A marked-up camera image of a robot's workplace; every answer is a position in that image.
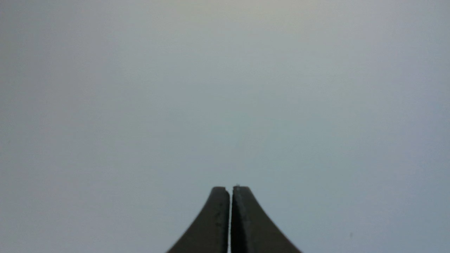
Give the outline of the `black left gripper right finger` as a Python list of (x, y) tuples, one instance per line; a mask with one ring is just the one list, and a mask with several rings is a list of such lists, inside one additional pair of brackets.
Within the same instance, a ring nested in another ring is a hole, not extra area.
[(251, 189), (234, 186), (231, 208), (232, 253), (300, 253), (265, 213)]

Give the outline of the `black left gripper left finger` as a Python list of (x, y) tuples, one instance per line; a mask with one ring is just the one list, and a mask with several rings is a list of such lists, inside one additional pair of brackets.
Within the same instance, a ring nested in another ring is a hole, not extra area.
[(212, 188), (192, 224), (169, 253), (226, 253), (228, 250), (230, 194), (223, 186)]

